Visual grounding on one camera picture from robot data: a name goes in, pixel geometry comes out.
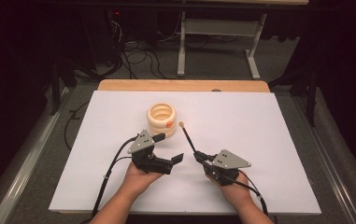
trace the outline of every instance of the human hand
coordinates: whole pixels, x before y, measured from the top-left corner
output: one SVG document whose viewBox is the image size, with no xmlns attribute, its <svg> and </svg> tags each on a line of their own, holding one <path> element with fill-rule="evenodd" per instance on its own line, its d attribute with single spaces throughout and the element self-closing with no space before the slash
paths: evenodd
<svg viewBox="0 0 356 224">
<path fill-rule="evenodd" d="M 207 177 L 221 190 L 221 194 L 224 199 L 230 203 L 235 209 L 245 206 L 247 204 L 254 204 L 250 196 L 250 192 L 248 189 L 243 188 L 237 184 L 221 186 L 216 180 L 211 178 L 209 175 Z M 241 182 L 245 185 L 249 184 L 248 179 L 239 172 L 239 176 L 236 178 L 236 181 Z"/>
<path fill-rule="evenodd" d="M 130 162 L 125 178 L 117 191 L 118 194 L 122 194 L 127 199 L 132 201 L 136 200 L 140 194 L 145 192 L 151 183 L 156 181 L 163 174 L 149 172 L 148 174 L 138 170 L 136 166 Z"/>
</svg>

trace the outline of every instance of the forearm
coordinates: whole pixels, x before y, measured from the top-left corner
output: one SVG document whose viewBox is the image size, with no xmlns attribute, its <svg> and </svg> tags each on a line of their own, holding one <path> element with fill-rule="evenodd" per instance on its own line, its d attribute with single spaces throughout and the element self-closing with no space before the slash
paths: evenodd
<svg viewBox="0 0 356 224">
<path fill-rule="evenodd" d="M 135 199 L 116 193 L 93 218 L 91 224 L 123 224 Z"/>
<path fill-rule="evenodd" d="M 269 224 L 273 223 L 271 219 L 262 212 L 262 210 L 254 203 L 245 203 L 235 207 L 236 212 L 244 224 Z"/>
</svg>

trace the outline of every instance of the table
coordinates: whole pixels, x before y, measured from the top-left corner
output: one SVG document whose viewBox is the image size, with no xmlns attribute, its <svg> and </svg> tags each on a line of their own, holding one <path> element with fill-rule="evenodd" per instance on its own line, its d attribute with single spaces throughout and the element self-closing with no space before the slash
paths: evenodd
<svg viewBox="0 0 356 224">
<path fill-rule="evenodd" d="M 194 0 L 193 2 L 219 2 L 219 3 L 242 3 L 242 4 L 277 4 L 301 6 L 307 5 L 308 0 Z M 186 12 L 182 11 L 180 23 L 180 48 L 178 53 L 178 76 L 184 77 L 186 64 L 185 39 L 186 34 L 198 35 L 234 35 L 252 38 L 250 49 L 246 49 L 245 55 L 249 64 L 253 79 L 260 79 L 259 71 L 254 60 L 254 53 L 260 40 L 264 27 L 266 14 L 262 14 L 258 21 L 226 21 L 204 20 L 186 18 Z"/>
<path fill-rule="evenodd" d="M 92 211 L 103 175 L 118 148 L 146 129 L 143 118 L 152 103 L 167 101 L 185 122 L 198 150 L 217 154 L 224 147 L 252 163 L 245 171 L 265 197 L 270 214 L 319 214 L 275 95 L 266 86 L 262 81 L 232 80 L 102 81 L 93 94 L 50 210 Z M 234 214 L 204 176 L 183 132 L 177 130 L 154 149 L 165 159 L 182 152 L 183 162 L 141 195 L 132 213 Z M 101 206 L 117 190 L 128 163 L 122 160 L 113 168 Z"/>
</svg>

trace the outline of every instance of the white tabletop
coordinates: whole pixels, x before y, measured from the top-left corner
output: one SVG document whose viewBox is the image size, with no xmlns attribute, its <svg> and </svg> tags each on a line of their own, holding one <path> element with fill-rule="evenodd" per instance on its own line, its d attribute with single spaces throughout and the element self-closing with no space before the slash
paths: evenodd
<svg viewBox="0 0 356 224">
<path fill-rule="evenodd" d="M 174 106 L 197 150 L 217 154 L 226 148 L 251 162 L 244 171 L 262 193 L 271 214 L 319 214 L 277 99 L 273 93 L 188 91 L 95 91 L 50 204 L 51 211 L 90 212 L 103 175 L 121 145 L 148 128 L 151 105 Z M 122 156 L 128 156 L 128 145 Z M 157 180 L 132 207 L 132 213 L 228 215 L 233 207 L 204 175 L 183 133 L 155 145 L 159 158 L 184 153 L 171 175 Z M 122 182 L 130 160 L 113 168 L 102 207 Z M 254 201 L 260 202 L 252 194 Z"/>
</svg>

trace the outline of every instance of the dark background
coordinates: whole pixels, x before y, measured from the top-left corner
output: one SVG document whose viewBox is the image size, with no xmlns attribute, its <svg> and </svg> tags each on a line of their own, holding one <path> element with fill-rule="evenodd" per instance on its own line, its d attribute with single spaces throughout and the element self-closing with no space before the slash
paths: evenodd
<svg viewBox="0 0 356 224">
<path fill-rule="evenodd" d="M 342 10 L 328 16 L 269 14 L 262 38 L 276 35 L 284 41 L 301 36 L 286 74 L 306 66 L 311 55 L 318 53 L 314 71 L 319 87 L 356 158 L 356 1 L 310 1 L 309 6 L 342 6 Z M 44 90 L 55 60 L 68 58 L 95 69 L 96 63 L 114 63 L 118 58 L 108 37 L 109 12 L 39 8 L 30 0 L 0 0 L 0 175 L 44 111 Z M 119 12 L 114 19 L 120 20 L 124 30 L 153 45 L 157 31 L 172 34 L 178 17 L 177 12 Z"/>
</svg>

